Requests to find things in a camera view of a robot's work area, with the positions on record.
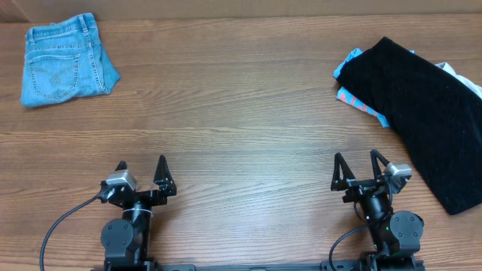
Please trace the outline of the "black sparkly knit garment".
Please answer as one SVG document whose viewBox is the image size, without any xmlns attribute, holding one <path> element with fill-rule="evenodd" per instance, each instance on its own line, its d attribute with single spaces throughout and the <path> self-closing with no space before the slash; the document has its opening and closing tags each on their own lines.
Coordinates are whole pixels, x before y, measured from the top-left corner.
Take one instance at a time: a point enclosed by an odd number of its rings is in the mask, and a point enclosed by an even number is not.
<svg viewBox="0 0 482 271">
<path fill-rule="evenodd" d="M 384 37 L 334 71 L 355 98 L 382 114 L 446 212 L 481 203 L 481 99 L 464 83 Z"/>
</svg>

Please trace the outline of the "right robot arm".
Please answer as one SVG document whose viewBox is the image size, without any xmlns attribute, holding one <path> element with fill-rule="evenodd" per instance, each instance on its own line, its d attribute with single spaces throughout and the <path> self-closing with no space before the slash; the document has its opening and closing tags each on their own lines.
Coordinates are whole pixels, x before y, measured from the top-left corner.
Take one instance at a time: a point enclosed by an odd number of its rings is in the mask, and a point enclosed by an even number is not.
<svg viewBox="0 0 482 271">
<path fill-rule="evenodd" d="M 394 195 L 409 182 L 412 169 L 405 163 L 389 162 L 376 149 L 370 152 L 370 158 L 373 178 L 358 180 L 342 154 L 334 155 L 331 190 L 345 193 L 342 200 L 353 204 L 363 224 L 335 241 L 322 266 L 328 270 L 424 270 L 423 262 L 415 259 L 421 248 L 424 220 L 413 212 L 396 212 L 392 207 Z M 335 261 L 335 248 L 363 230 L 369 231 L 374 250 L 362 252 L 357 260 Z"/>
</svg>

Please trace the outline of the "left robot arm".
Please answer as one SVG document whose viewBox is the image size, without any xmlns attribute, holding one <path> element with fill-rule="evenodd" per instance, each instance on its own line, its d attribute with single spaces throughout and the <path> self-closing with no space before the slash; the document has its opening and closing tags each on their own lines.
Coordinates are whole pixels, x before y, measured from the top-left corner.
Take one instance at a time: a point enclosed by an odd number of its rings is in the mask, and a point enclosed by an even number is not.
<svg viewBox="0 0 482 271">
<path fill-rule="evenodd" d="M 162 269 L 156 258 L 149 255 L 152 208 L 166 205 L 167 198 L 177 194 L 163 155 L 159 157 L 153 183 L 157 189 L 137 191 L 136 179 L 124 161 L 101 182 L 100 201 L 122 209 L 122 217 L 109 221 L 101 232 L 104 270 Z"/>
</svg>

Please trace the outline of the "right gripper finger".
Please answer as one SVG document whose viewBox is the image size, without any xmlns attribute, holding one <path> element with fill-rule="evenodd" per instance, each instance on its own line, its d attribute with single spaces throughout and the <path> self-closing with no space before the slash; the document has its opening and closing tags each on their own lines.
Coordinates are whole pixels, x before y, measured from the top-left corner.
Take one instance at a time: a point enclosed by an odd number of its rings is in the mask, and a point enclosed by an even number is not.
<svg viewBox="0 0 482 271">
<path fill-rule="evenodd" d="M 374 178 L 378 179 L 382 175 L 380 163 L 382 163 L 384 166 L 387 166 L 389 161 L 376 149 L 370 151 L 370 157 Z"/>
<path fill-rule="evenodd" d="M 331 181 L 331 190 L 347 190 L 356 181 L 354 174 L 344 160 L 341 153 L 334 155 L 334 173 Z"/>
</svg>

